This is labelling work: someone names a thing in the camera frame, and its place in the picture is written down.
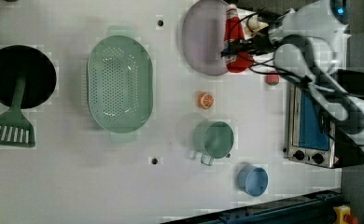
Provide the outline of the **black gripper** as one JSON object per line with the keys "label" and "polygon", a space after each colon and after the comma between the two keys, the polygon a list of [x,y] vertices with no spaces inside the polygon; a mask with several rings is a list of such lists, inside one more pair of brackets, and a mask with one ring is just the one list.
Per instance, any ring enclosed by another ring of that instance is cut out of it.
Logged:
{"label": "black gripper", "polygon": [[262,55],[275,52],[276,46],[271,43],[266,34],[258,33],[254,37],[245,39],[241,30],[225,33],[225,47],[220,52],[222,57],[237,56],[243,53],[249,55]]}

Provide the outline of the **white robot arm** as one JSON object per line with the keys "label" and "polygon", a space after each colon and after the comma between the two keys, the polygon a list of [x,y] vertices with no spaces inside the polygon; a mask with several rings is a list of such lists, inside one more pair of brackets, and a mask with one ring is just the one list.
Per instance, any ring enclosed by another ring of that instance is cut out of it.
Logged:
{"label": "white robot arm", "polygon": [[247,61],[247,53],[271,53],[275,71],[364,152],[364,96],[348,92],[333,78],[343,62],[341,44],[349,23],[342,0],[316,0],[283,14],[258,10],[239,17],[231,30],[242,22],[249,37],[227,31],[221,56]]}

